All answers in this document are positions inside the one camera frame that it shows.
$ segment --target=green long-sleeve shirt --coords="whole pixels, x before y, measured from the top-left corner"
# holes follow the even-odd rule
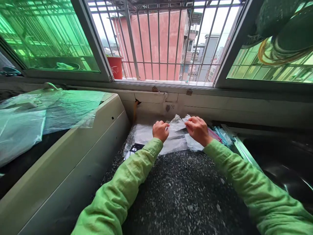
[[[122,234],[127,210],[162,147],[163,143],[153,138],[124,161],[113,179],[98,189],[91,205],[81,212],[72,234]],[[249,207],[261,234],[313,234],[313,216],[262,172],[216,140],[208,144],[204,152]]]

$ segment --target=metal sink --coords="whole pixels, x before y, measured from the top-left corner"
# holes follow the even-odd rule
[[[222,127],[235,139],[234,152],[313,214],[313,145],[310,140],[293,134],[231,128],[223,124]]]

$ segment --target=speckled countertop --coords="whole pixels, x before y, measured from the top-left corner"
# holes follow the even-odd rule
[[[123,162],[124,146],[101,185]],[[210,158],[190,150],[158,156],[122,228],[124,234],[259,234]]]

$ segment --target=sky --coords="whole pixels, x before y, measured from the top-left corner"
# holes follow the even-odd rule
[[[217,2],[218,1],[212,1],[211,5],[217,5]],[[223,4],[230,4],[230,3],[231,3],[231,0],[222,0],[220,2],[220,6],[222,6]],[[103,2],[98,3],[99,10],[106,10],[106,7],[101,6],[101,4],[103,4]],[[195,6],[203,6],[204,4],[205,4],[205,1],[195,2]],[[108,7],[108,9],[109,10],[116,10],[114,7]],[[228,10],[229,10],[229,7],[219,7],[218,8],[216,18],[215,18],[215,23],[214,23],[214,26],[212,29],[212,34],[221,34],[222,33],[223,24],[224,24],[224,21],[226,19]],[[232,25],[235,21],[238,10],[239,10],[239,7],[232,7],[231,8],[227,22],[226,22],[226,25],[225,25],[225,28],[224,28],[224,31],[223,31],[221,39],[220,39],[220,43],[219,43],[218,48],[225,45],[227,38],[228,38],[228,35],[231,31]],[[210,33],[215,11],[216,11],[216,8],[206,8],[205,9],[204,18],[203,18],[204,23],[202,24],[201,32],[196,37],[194,44],[196,44],[198,37],[199,37],[198,44],[205,42],[205,35]],[[195,9],[195,12],[203,12],[203,9],[201,9],[201,8]],[[99,34],[100,38],[102,39],[103,45],[108,46],[99,14],[92,14],[92,16],[93,16],[96,28],[98,30],[98,34]],[[115,43],[114,34],[112,32],[112,29],[111,29],[111,24],[110,24],[108,14],[101,14],[101,16],[102,16],[102,21],[103,21],[104,27],[106,29],[106,33],[107,33],[109,42]],[[116,14],[111,13],[110,16],[111,17],[116,16]],[[200,29],[200,25],[197,25],[196,30],[199,30],[199,29]]]

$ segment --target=pink building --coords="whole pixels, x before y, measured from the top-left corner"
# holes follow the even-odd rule
[[[127,61],[126,51],[128,52],[129,61],[133,60],[132,50],[129,41],[128,27],[125,17],[121,17],[121,24],[123,28],[123,34],[125,38],[124,45],[120,24],[117,18],[113,18],[115,31],[117,34],[118,43],[120,45],[121,54],[123,57],[123,61]],[[151,51],[152,51],[152,62],[159,62],[158,55],[158,20],[157,13],[149,13],[149,21],[150,21],[150,35],[151,35]],[[168,47],[168,25],[169,25],[169,13],[168,11],[159,13],[159,21],[160,21],[160,63],[167,63],[167,47]],[[137,62],[143,62],[142,58],[142,49],[139,35],[139,27],[138,27],[138,19],[137,15],[130,16],[131,22],[131,30],[133,34],[134,47]],[[150,41],[149,41],[149,30],[148,30],[148,17],[147,14],[139,15],[140,22],[140,30],[142,37],[142,48],[143,48],[143,56],[145,62],[151,62],[150,55]],[[179,10],[172,10],[170,14],[170,40],[169,40],[169,63],[175,63],[176,58],[176,47],[177,47],[177,36],[178,36],[178,25],[179,25]],[[182,10],[181,13],[181,21],[180,21],[180,30],[179,30],[179,40],[178,40],[178,50],[177,50],[177,63],[182,62],[183,55],[183,44],[184,44],[184,35],[186,30],[188,30],[188,14],[187,10]],[[125,68],[125,75],[127,77],[131,77],[130,69],[133,77],[136,77],[134,63],[130,63],[130,67],[128,63],[123,63]],[[153,66],[153,77],[152,77],[152,68],[150,63],[145,63],[146,77],[144,75],[144,67],[143,63],[138,63],[138,70],[140,80],[166,80],[167,78],[167,65],[160,65],[160,74],[159,74],[159,65],[152,64]],[[175,65],[168,65],[168,80],[179,80],[179,72],[181,69],[180,65],[176,65],[176,74],[174,79],[174,70]]]

